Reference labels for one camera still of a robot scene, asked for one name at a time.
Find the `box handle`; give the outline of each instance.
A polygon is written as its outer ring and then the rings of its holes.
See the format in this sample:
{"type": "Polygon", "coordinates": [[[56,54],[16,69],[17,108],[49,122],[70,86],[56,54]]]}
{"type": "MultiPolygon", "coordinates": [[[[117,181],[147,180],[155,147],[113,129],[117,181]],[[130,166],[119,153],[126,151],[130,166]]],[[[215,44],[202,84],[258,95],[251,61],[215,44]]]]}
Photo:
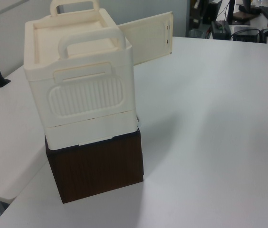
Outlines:
{"type": "Polygon", "coordinates": [[[125,37],[120,29],[102,28],[94,31],[85,31],[64,36],[58,44],[60,59],[67,59],[69,57],[67,51],[67,47],[69,45],[105,38],[117,38],[118,48],[121,50],[125,49],[125,37]]]}
{"type": "Polygon", "coordinates": [[[52,0],[49,10],[52,17],[56,17],[58,15],[57,13],[57,6],[66,5],[70,3],[79,3],[79,2],[85,2],[85,1],[91,1],[93,3],[93,8],[95,11],[99,11],[99,0],[52,0]]]}

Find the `white table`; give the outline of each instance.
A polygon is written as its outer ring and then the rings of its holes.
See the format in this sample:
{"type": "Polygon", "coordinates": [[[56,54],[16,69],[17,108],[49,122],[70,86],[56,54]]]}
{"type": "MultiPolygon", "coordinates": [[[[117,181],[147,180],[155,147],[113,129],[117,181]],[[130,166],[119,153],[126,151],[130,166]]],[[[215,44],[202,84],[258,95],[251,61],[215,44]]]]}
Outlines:
{"type": "Polygon", "coordinates": [[[23,68],[0,88],[0,201],[11,203],[47,161],[44,133],[23,68]]]}
{"type": "Polygon", "coordinates": [[[134,75],[144,182],[62,204],[47,162],[0,228],[268,228],[268,45],[174,38],[134,75]]]}

